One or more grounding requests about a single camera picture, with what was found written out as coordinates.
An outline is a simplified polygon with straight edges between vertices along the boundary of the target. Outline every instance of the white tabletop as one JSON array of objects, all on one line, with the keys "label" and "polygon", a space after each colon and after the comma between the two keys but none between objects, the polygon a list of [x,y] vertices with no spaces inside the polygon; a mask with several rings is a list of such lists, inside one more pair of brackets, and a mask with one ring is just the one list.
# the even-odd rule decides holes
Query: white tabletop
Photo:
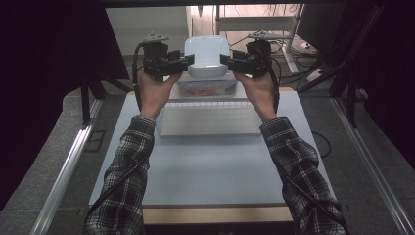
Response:
[{"label": "white tabletop", "polygon": [[[240,94],[243,87],[237,89]],[[90,205],[101,193],[104,173],[114,159],[120,136],[138,113],[134,95],[127,95]],[[287,116],[298,135],[316,148],[297,92],[281,92],[278,115]],[[155,141],[144,207],[285,204],[282,182],[261,135],[159,137],[156,131]],[[321,160],[319,170],[334,195]]]}]

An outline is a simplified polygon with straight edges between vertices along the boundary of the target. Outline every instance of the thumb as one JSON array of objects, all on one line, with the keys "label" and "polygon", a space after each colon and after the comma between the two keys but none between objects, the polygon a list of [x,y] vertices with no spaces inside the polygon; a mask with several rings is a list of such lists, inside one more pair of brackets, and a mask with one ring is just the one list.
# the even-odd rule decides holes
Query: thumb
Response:
[{"label": "thumb", "polygon": [[169,83],[169,85],[173,86],[174,83],[176,83],[180,79],[180,77],[181,77],[182,74],[183,73],[181,72],[181,73],[177,73],[177,74],[171,75],[165,82],[166,83]]},{"label": "thumb", "polygon": [[247,77],[245,74],[233,71],[235,79],[239,80],[242,84],[245,84],[247,80],[250,80],[249,77]]}]

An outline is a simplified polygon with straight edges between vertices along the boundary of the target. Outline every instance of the checkered shirt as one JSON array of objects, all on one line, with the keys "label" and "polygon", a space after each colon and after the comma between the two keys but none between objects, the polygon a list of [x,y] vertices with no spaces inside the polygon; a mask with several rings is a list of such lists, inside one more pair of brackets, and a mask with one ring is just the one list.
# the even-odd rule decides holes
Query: checkered shirt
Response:
[{"label": "checkered shirt", "polygon": [[[146,159],[84,224],[84,234],[144,234],[142,200],[147,184],[148,157],[154,146],[155,121],[136,116],[122,135],[115,159],[105,174],[103,192],[121,178],[137,161]],[[298,186],[329,212],[342,218],[340,206],[331,196],[327,183],[317,170],[313,147],[297,136],[286,117],[277,117],[260,127],[272,161],[280,165]],[[283,197],[292,214],[296,234],[345,234],[291,186],[284,176]]]}]

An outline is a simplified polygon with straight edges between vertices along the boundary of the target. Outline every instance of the wrist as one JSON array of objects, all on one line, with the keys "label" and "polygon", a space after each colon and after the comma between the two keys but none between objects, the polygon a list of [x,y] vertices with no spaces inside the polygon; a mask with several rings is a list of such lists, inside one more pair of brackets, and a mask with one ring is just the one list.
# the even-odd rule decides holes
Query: wrist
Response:
[{"label": "wrist", "polygon": [[140,115],[148,117],[148,118],[152,118],[152,119],[157,119],[157,117],[159,116],[160,110],[158,109],[150,109],[147,107],[143,107],[141,109]]},{"label": "wrist", "polygon": [[266,123],[274,118],[277,117],[277,115],[274,113],[274,109],[264,109],[264,110],[256,110],[258,113],[260,119],[262,120],[262,123]]}]

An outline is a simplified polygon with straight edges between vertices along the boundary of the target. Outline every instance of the white container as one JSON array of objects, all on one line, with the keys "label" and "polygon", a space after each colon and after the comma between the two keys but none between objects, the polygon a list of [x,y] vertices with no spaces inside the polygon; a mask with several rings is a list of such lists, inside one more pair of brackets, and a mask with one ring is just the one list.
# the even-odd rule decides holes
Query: white container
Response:
[{"label": "white container", "polygon": [[222,36],[190,37],[184,45],[184,54],[195,55],[195,64],[188,67],[189,75],[197,79],[222,77],[228,67],[220,64],[220,54],[229,56],[229,45]]},{"label": "white container", "polygon": [[222,77],[196,79],[183,72],[176,83],[182,98],[231,98],[235,96],[238,81],[232,71]]}]

